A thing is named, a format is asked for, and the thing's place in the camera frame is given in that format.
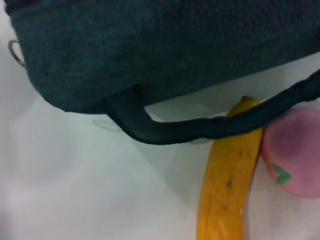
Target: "bag handle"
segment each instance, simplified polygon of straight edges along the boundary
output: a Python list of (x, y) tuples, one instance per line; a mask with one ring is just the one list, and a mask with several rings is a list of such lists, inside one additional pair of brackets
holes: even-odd
[(251, 132), (276, 119), (300, 102), (320, 97), (320, 70), (265, 102), (233, 117), (218, 116), (178, 122), (157, 122), (145, 111), (133, 89), (101, 101), (99, 107), (137, 141), (168, 145), (199, 138), (219, 139)]

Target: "white surface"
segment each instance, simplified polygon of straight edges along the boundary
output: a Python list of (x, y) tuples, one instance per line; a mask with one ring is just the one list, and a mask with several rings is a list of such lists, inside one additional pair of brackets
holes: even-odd
[[(145, 145), (107, 116), (52, 107), (9, 55), (11, 38), (1, 12), (0, 240), (194, 240), (212, 142)], [(163, 121), (208, 117), (318, 68), (320, 54), (147, 109)], [(251, 240), (320, 239), (320, 200), (280, 190), (261, 160), (248, 217)]]

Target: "green leaf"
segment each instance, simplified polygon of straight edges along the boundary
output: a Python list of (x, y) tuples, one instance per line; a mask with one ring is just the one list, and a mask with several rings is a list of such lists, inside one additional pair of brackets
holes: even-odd
[(281, 174), (281, 175), (289, 175), (289, 173), (287, 173), (285, 170), (283, 170), (281, 167), (277, 166), (277, 165), (273, 165), (273, 169), (278, 173), (278, 174)]
[(290, 179), (291, 179), (290, 175), (282, 175), (277, 178), (276, 183), (277, 184), (286, 184), (287, 182), (290, 181)]

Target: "dark green bag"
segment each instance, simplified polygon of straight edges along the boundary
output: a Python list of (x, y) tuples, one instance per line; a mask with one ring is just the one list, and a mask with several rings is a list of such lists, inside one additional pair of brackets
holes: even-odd
[(320, 73), (235, 117), (153, 121), (144, 106), (320, 50), (319, 0), (6, 0), (30, 80), (67, 112), (148, 144), (252, 131), (320, 96)]

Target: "banana peel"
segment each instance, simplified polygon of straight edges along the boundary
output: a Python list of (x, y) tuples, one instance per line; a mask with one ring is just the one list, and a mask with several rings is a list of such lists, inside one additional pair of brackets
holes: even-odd
[[(259, 103), (256, 98), (245, 96), (227, 116)], [(260, 128), (213, 143), (199, 201), (197, 240), (244, 240), (245, 205), (262, 136)]]

